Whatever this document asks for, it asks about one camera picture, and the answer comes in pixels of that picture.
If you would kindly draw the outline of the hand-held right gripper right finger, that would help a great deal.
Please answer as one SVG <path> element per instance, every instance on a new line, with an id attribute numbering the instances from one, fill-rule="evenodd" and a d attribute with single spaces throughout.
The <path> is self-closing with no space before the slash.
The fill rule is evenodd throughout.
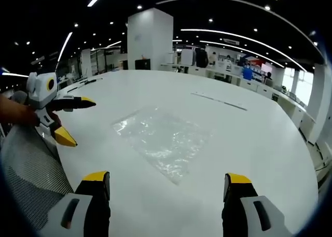
<path id="1" fill-rule="evenodd" d="M 225 174 L 223 236 L 292 236 L 283 213 L 244 175 Z"/>

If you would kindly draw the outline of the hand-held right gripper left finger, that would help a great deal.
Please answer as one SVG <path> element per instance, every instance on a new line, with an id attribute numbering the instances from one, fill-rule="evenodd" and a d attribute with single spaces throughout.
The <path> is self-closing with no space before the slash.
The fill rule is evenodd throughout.
<path id="1" fill-rule="evenodd" d="M 82 179 L 74 193 L 66 194 L 48 212 L 40 236 L 108 236 L 110 175 L 100 171 Z"/>

